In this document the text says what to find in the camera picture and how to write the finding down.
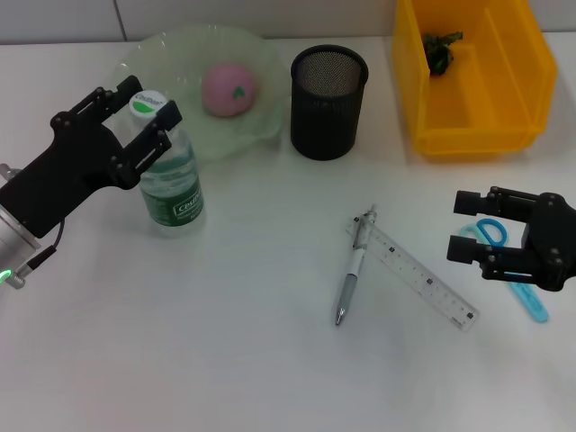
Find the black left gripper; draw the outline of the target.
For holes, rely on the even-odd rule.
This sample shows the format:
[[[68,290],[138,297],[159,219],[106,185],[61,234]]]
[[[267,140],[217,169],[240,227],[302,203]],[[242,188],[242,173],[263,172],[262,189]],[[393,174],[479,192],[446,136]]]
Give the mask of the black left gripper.
[[[182,120],[176,103],[131,99],[141,90],[140,81],[128,76],[115,91],[99,86],[56,114],[50,146],[1,187],[1,206],[35,238],[46,236],[96,191],[134,188],[136,175],[171,149],[168,133]],[[103,122],[119,110],[112,126],[116,139]]]

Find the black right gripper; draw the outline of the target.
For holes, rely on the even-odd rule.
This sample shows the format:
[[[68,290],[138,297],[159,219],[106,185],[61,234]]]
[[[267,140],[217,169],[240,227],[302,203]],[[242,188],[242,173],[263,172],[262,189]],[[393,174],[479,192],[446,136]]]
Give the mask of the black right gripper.
[[[485,196],[458,191],[454,213],[528,221],[522,238],[524,249],[450,237],[446,258],[467,265],[477,262],[483,279],[559,292],[575,276],[575,210],[558,193],[538,196],[498,186],[492,186]]]

